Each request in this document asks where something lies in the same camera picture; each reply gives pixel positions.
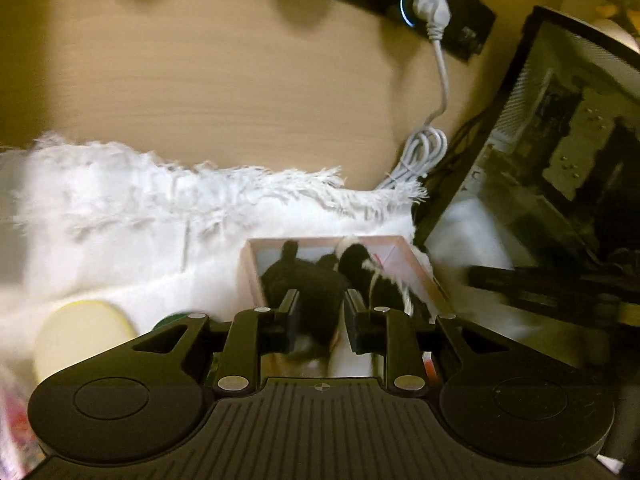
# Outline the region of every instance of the white shaggy rug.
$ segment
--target white shaggy rug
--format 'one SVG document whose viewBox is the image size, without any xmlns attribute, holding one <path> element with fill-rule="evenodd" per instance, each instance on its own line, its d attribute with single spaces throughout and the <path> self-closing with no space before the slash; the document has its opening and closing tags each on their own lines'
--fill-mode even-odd
<svg viewBox="0 0 640 480">
<path fill-rule="evenodd" d="M 40 325 L 70 301 L 105 300 L 138 333 L 203 311 L 250 308 L 248 238 L 401 235 L 417 184 L 344 189 L 337 170 L 193 169 L 110 142 L 47 135 L 0 156 L 0 361 L 30 372 Z"/>
</svg>

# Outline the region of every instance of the metal screw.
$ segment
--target metal screw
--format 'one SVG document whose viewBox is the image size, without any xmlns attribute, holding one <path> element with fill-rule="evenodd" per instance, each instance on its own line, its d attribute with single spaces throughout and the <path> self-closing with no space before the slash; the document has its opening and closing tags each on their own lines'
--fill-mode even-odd
<svg viewBox="0 0 640 480">
<path fill-rule="evenodd" d="M 228 392 L 239 392 L 249 385 L 249 380 L 242 375 L 228 375 L 218 381 L 218 387 Z"/>
<path fill-rule="evenodd" d="M 400 377 L 396 377 L 394 384 L 396 388 L 400 388 L 401 390 L 416 392 L 424 387 L 425 382 L 423 378 L 417 375 L 401 375 Z"/>
</svg>

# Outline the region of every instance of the yellow sponge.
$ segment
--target yellow sponge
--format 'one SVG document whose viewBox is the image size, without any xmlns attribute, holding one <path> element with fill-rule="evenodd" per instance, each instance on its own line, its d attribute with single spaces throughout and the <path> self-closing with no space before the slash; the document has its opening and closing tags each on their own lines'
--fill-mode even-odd
<svg viewBox="0 0 640 480">
<path fill-rule="evenodd" d="M 105 301 L 75 301 L 51 314 L 36 338 L 38 382 L 136 337 L 129 320 Z"/>
</svg>

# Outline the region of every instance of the wooden wall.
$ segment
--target wooden wall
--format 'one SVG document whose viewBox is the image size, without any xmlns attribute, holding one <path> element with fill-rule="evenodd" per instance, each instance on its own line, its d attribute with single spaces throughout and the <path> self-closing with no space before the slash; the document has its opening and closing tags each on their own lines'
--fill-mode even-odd
<svg viewBox="0 0 640 480">
<path fill-rule="evenodd" d="M 498 88 L 533 5 L 483 0 L 494 32 L 447 57 L 448 132 Z M 0 0 L 0 134 L 55 129 L 191 164 L 342 166 L 370 189 L 439 104 L 428 42 L 337 0 Z"/>
</svg>

